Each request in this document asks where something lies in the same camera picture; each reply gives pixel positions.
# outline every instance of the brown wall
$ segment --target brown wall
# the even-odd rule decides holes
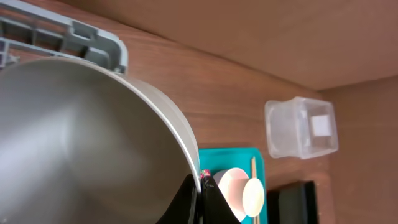
[[[61,0],[322,90],[398,74],[397,0]]]
[[[398,223],[398,76],[322,93],[340,138],[330,161],[338,223]]]

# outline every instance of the gray plastic crate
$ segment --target gray plastic crate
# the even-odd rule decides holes
[[[83,59],[125,74],[127,48],[118,36],[16,0],[0,0],[0,69],[19,61],[10,49]]]

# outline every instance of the clear plastic container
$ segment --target clear plastic container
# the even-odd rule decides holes
[[[271,157],[309,159],[338,150],[335,113],[330,102],[295,97],[266,103],[268,151]]]

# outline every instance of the brown wooden surface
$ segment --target brown wooden surface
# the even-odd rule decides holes
[[[396,0],[61,0],[322,90],[398,73]]]
[[[398,76],[322,93],[340,142],[330,161],[338,223],[398,223]]]
[[[319,98],[318,93],[60,2],[29,2],[118,35],[129,50],[129,75],[154,85],[177,104],[199,148],[257,147],[265,160],[268,189],[315,180],[321,223],[335,223],[328,157],[272,159],[266,146],[265,102]]]

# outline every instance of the teal tray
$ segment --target teal tray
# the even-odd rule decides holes
[[[199,160],[200,169],[208,169],[214,175],[218,171],[234,167],[241,168],[251,177],[251,159],[256,157],[257,178],[261,180],[266,189],[266,175],[264,169],[264,160],[261,153],[255,147],[248,148],[223,148],[223,149],[200,149]],[[246,217],[243,224],[252,224],[253,219]],[[260,213],[260,224],[268,224],[267,221],[267,203]]]

